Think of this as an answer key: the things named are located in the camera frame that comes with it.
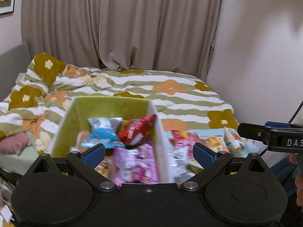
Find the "person right hand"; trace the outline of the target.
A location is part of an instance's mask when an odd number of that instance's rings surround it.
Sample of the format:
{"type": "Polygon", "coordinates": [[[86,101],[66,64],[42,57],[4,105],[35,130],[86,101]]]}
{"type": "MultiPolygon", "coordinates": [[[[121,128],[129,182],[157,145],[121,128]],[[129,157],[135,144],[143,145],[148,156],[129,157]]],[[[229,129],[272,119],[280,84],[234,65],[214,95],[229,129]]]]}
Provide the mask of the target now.
{"type": "MultiPolygon", "coordinates": [[[[297,164],[297,154],[290,155],[290,161],[293,164],[297,164]]],[[[296,203],[299,207],[303,205],[303,194],[302,194],[302,176],[300,174],[297,175],[295,179],[295,186],[297,187],[297,200],[296,203]]]]}

